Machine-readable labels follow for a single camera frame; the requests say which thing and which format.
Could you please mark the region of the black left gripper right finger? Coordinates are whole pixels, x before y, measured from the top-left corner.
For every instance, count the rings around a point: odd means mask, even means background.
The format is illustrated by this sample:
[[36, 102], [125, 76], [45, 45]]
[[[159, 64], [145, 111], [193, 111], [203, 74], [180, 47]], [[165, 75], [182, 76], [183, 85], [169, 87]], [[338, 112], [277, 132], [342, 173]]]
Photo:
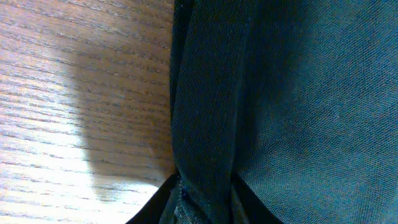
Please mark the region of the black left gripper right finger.
[[250, 223], [283, 224], [240, 176], [234, 175], [231, 180]]

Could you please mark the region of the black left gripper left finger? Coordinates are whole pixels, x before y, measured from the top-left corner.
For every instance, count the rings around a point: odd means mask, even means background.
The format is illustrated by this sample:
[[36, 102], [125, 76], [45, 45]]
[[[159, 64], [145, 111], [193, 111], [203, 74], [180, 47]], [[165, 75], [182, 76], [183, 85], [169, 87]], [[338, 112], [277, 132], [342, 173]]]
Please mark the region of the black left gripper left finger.
[[178, 174], [170, 175], [143, 208], [128, 220], [126, 224], [159, 224], [172, 190], [177, 184], [177, 180]]

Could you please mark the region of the black polo shirt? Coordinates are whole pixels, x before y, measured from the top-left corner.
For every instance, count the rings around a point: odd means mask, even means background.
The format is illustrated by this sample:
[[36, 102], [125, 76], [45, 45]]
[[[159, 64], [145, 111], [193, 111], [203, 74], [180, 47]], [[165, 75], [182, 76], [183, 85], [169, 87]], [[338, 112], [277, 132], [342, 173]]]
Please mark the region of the black polo shirt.
[[170, 223], [397, 222], [396, 1], [175, 1]]

